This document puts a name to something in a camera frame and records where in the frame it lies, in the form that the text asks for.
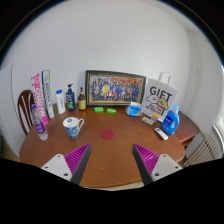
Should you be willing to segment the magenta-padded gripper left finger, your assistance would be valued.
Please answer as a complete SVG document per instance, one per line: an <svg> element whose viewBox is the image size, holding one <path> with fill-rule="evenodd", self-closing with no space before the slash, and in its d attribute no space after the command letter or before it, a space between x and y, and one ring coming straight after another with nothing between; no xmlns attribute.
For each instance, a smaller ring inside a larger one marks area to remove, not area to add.
<svg viewBox="0 0 224 224"><path fill-rule="evenodd" d="M91 155L91 145L85 144L66 155L56 154L42 169L79 185Z"/></svg>

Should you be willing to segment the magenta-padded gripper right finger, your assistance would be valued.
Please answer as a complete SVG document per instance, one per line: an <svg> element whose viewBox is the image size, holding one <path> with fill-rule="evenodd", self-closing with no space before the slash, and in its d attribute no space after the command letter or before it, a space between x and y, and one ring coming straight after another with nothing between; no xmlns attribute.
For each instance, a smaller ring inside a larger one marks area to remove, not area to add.
<svg viewBox="0 0 224 224"><path fill-rule="evenodd" d="M144 185L148 185L182 169L169 155L158 155L136 143L132 146L132 154Z"/></svg>

